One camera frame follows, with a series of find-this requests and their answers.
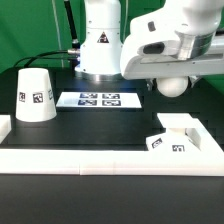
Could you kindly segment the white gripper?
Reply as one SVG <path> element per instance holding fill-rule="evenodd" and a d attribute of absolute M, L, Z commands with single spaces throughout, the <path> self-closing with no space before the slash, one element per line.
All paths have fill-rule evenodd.
<path fill-rule="evenodd" d="M 131 21 L 120 69 L 126 79 L 147 79 L 148 91 L 158 78 L 188 77 L 190 88 L 200 76 L 224 73 L 224 33 L 216 13 L 194 20 L 191 14 L 149 13 Z"/>

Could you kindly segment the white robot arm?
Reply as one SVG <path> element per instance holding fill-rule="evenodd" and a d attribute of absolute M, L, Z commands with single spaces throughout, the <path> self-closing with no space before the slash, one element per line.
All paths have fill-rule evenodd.
<path fill-rule="evenodd" d="M 162 8 L 131 20 L 120 39 L 118 0 L 84 0 L 86 39 L 76 69 L 87 79 L 146 80 L 168 97 L 202 76 L 224 74 L 224 0 L 165 0 Z"/>

